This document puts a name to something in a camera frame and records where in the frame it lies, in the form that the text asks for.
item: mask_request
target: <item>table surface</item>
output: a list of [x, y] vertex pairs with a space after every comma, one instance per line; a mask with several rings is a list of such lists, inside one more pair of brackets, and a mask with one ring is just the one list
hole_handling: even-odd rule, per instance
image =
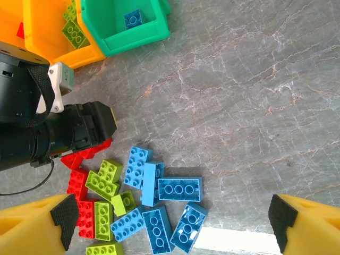
[[[76, 70], [65, 102], [100, 100], [118, 123], [111, 148], [84, 166], [125, 164], [132, 145], [152, 148], [167, 176], [203, 176], [209, 216], [192, 255], [277, 254], [273, 194], [340, 206], [340, 2], [169, 3], [169, 39]], [[1, 172], [1, 193], [32, 187], [48, 171]], [[0, 209], [65, 193], [69, 173], [57, 160], [43, 187], [1, 197]], [[185, 203], [165, 205], [174, 228]], [[253, 238], [260, 245], [249, 245]], [[67, 255], [92, 242], [75, 233]], [[264, 251], [266, 242], [273, 248]], [[124, 250], [151, 254], [146, 231]]]

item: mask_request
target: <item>pile of lego bricks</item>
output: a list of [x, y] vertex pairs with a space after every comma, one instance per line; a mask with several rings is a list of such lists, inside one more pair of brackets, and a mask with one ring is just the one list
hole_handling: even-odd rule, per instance
[[[118, 194], [121, 163], [103, 160], [98, 172], [80, 167], [83, 159], [93, 158], [110, 144], [111, 140], [62, 158], [72, 170], [67, 193], [75, 194], [78, 202], [79, 235], [103, 241], [87, 247], [86, 255], [123, 255], [122, 242], [144, 228], [153, 254], [171, 253], [175, 247], [189, 253], [208, 215], [196, 203], [203, 199], [202, 178], [164, 177], [164, 162], [152, 161], [153, 150], [132, 146], [123, 183], [142, 191], [142, 205], [136, 206], [130, 190]], [[88, 199], [88, 189], [105, 201]], [[187, 202], [174, 232], [165, 206], [157, 206], [161, 201]], [[115, 222], [113, 213], [120, 217]]]

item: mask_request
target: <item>yellow bin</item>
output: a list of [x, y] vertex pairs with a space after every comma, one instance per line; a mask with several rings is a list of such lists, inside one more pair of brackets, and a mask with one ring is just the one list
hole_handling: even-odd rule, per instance
[[90, 45], [75, 49], [64, 36], [63, 13], [70, 4], [71, 0], [23, 0], [25, 47], [51, 64], [63, 62], [76, 69], [105, 56], [82, 21], [80, 0], [75, 0], [77, 21]]
[[0, 41], [25, 48], [24, 40], [18, 36], [18, 28], [23, 22], [22, 0], [5, 0], [0, 5]]

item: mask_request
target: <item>lego brick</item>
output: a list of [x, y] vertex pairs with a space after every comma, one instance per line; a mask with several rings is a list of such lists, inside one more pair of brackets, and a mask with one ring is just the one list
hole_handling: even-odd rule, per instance
[[72, 20], [68, 20], [62, 29], [62, 32], [75, 49], [80, 49], [89, 45], [89, 41], [84, 33]]
[[24, 33], [24, 29], [23, 29], [23, 23], [20, 22], [18, 31], [16, 33], [16, 36], [20, 37], [21, 39], [25, 39], [25, 33]]
[[109, 183], [119, 181], [119, 177], [122, 174], [123, 165], [112, 159], [104, 159], [101, 163], [98, 176], [105, 179]]
[[101, 152], [103, 150], [106, 150], [107, 148], [110, 148], [111, 143], [112, 143], [112, 139], [110, 138], [110, 139], [104, 141], [102, 144], [93, 147], [92, 149], [93, 149], [94, 153], [98, 153], [98, 152]]
[[114, 233], [118, 243], [124, 241], [145, 227], [142, 216], [143, 212], [145, 212], [145, 207], [139, 206], [111, 224], [111, 231]]
[[153, 150], [132, 146], [124, 183], [136, 189], [143, 185], [144, 164], [152, 160]]
[[94, 243], [86, 248], [86, 255], [124, 255], [123, 244], [117, 241]]
[[89, 172], [80, 168], [71, 171], [67, 194], [74, 194], [77, 202], [87, 196], [88, 188], [85, 184], [88, 175]]
[[143, 25], [145, 23], [145, 16], [140, 9], [134, 10], [124, 15], [125, 29], [131, 29]]
[[200, 202], [203, 199], [201, 177], [170, 177], [158, 179], [159, 199]]
[[83, 238], [95, 238], [95, 200], [79, 201], [79, 236]]
[[165, 254], [174, 250], [170, 243], [172, 236], [171, 225], [165, 206], [154, 208], [142, 213], [147, 228], [153, 254]]
[[77, 153], [72, 153], [62, 157], [60, 161], [69, 169], [75, 170], [80, 167], [81, 163], [83, 162], [83, 158]]
[[102, 241], [112, 241], [113, 233], [110, 225], [113, 222], [112, 205], [106, 201], [95, 202], [95, 222], [96, 239]]
[[122, 216], [136, 208], [136, 203], [134, 202], [131, 190], [125, 191], [122, 194], [111, 198], [111, 204], [114, 207], [114, 213], [116, 216]]
[[194, 202], [185, 206], [180, 222], [178, 223], [170, 242], [189, 253], [198, 237], [208, 211]]
[[142, 205], [154, 207], [159, 203], [158, 179], [164, 176], [164, 162], [151, 161], [145, 163]]
[[66, 21], [77, 21], [77, 7], [75, 6], [75, 0], [72, 0], [72, 3], [67, 7], [67, 10], [66, 12], [64, 12], [63, 17]]
[[77, 152], [83, 159], [92, 159], [94, 158], [95, 154], [106, 150], [107, 148], [109, 148], [111, 146], [112, 143], [112, 139], [108, 139], [105, 142], [103, 142], [100, 145], [94, 146], [92, 148], [86, 149], [86, 150], [82, 150]]
[[118, 183], [108, 183], [105, 179], [100, 178], [94, 171], [89, 172], [85, 186], [109, 202], [111, 202], [112, 197], [117, 195], [120, 188]]

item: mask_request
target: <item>lime green lego brick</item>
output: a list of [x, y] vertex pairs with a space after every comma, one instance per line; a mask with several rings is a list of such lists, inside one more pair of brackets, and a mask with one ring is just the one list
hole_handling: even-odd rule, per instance
[[86, 248], [86, 255], [124, 255], [123, 244], [117, 241], [94, 243]]
[[120, 188], [118, 183], [108, 183], [94, 171], [89, 172], [85, 186], [109, 202], [111, 202], [111, 198], [118, 194]]
[[113, 205], [116, 216], [122, 216], [136, 208], [136, 203], [134, 202], [131, 190], [125, 191], [122, 194], [111, 198], [111, 204]]
[[75, 49], [90, 45], [84, 33], [72, 20], [67, 21], [62, 32]]
[[98, 176], [104, 178], [107, 182], [114, 183], [119, 181], [122, 170], [123, 164], [112, 159], [104, 159], [101, 163]]
[[63, 17], [66, 21], [77, 21], [77, 7], [75, 5], [75, 0], [72, 0], [71, 5], [67, 7], [67, 10], [66, 12], [64, 12]]
[[110, 229], [110, 226], [113, 223], [113, 209], [109, 202], [95, 202], [95, 222], [96, 239], [102, 241], [112, 241], [113, 233]]

